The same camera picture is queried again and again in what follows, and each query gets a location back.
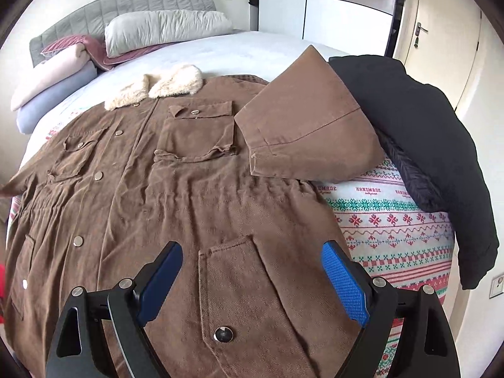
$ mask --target headboard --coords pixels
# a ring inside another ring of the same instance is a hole
[[[213,0],[96,0],[67,15],[30,40],[33,66],[44,59],[40,52],[54,41],[72,34],[88,34],[103,41],[105,27],[120,14],[154,10],[215,11]]]

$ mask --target brown jacket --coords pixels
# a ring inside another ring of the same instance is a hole
[[[171,376],[336,374],[358,327],[320,255],[326,240],[345,242],[304,180],[346,180],[383,154],[313,47],[265,84],[216,77],[191,96],[93,107],[0,187],[4,197],[23,194],[4,314],[10,344],[36,377],[71,290],[134,277],[170,240],[185,262],[146,332]],[[213,339],[221,326],[235,333],[228,344]]]

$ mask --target cream fur collar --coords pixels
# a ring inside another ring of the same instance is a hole
[[[180,64],[160,74],[144,74],[105,101],[105,109],[111,111],[139,103],[145,98],[173,97],[195,94],[203,86],[200,69],[194,65]]]

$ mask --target patterned bedding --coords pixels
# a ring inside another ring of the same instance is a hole
[[[167,69],[183,59],[205,74],[253,73],[272,80],[308,44],[286,36],[244,32],[165,47],[123,64],[100,75],[46,114],[30,139],[22,164],[71,120],[138,74],[156,67]],[[343,55],[325,46],[315,47],[326,59]],[[271,62],[265,63],[265,56]],[[314,185],[333,208],[352,258],[371,276],[383,276],[394,286],[408,289],[428,283],[444,299],[455,240],[452,226],[446,213],[426,214],[415,205],[389,159],[352,181]],[[14,198],[9,222],[19,206],[20,199]],[[390,368],[400,331],[401,322],[397,321],[377,371],[380,378]]]

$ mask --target red object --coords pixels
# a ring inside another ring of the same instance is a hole
[[[5,266],[0,265],[0,298],[3,299],[3,292],[5,289]],[[0,324],[3,324],[3,317],[0,315]]]

